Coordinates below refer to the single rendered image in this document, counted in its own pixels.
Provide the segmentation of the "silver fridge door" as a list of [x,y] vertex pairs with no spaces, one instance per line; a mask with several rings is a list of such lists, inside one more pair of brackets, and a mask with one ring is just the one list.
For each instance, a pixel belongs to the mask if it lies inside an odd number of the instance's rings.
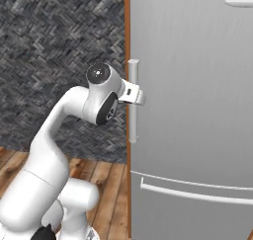
[[130,0],[130,55],[146,103],[135,172],[253,187],[253,8]]

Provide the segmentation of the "silver fridge freezer drawer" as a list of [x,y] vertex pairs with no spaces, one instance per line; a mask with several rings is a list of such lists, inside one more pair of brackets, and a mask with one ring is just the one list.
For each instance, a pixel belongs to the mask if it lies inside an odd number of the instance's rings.
[[191,187],[133,173],[132,240],[247,240],[253,205],[175,197],[154,189],[253,200],[253,192]]

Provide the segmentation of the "brown wooden fridge side panel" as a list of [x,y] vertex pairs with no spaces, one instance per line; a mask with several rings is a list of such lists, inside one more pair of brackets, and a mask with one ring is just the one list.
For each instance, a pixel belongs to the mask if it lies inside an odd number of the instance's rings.
[[[128,80],[128,60],[130,59],[130,0],[125,0],[125,73]],[[128,239],[131,240],[131,179],[130,179],[130,143],[129,108],[126,107],[126,165],[127,165],[127,224]]]

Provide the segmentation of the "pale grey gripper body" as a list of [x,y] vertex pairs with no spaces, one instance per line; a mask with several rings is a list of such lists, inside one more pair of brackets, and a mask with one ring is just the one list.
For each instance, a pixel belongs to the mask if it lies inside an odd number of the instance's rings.
[[134,105],[143,106],[146,101],[146,96],[142,90],[138,90],[136,97],[133,100]]

